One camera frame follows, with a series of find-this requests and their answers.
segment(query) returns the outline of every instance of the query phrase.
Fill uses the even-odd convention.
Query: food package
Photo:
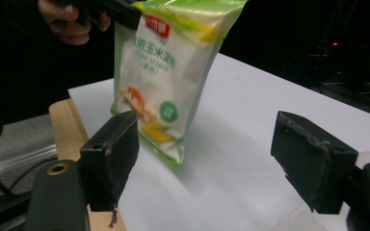
[[[138,1],[138,29],[116,25],[111,113],[137,111],[140,137],[170,167],[182,165],[209,69],[246,2]]]

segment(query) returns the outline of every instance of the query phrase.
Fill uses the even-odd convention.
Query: plastic bag
[[[209,69],[247,0],[148,0],[137,31],[116,26],[113,115],[136,110],[140,137],[171,167]]]

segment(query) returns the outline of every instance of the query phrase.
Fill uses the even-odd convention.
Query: hand
[[[76,22],[79,9],[72,5],[59,5],[55,0],[38,0],[38,9],[43,20],[62,42],[69,45],[82,45],[89,41],[92,28],[89,21],[94,22],[100,31],[106,31],[111,18],[103,13],[98,19],[87,18],[88,23],[82,26]]]

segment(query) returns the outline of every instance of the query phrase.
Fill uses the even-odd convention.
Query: dark background
[[[251,0],[220,52],[370,113],[370,0]]]

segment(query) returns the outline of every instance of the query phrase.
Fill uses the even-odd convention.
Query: wooden board
[[[80,158],[80,148],[89,138],[73,101],[67,99],[54,103],[49,107],[49,113],[59,160],[77,161]],[[109,227],[112,220],[111,212],[92,212],[89,207],[88,212],[92,231],[127,230],[119,211],[117,224],[113,228]]]

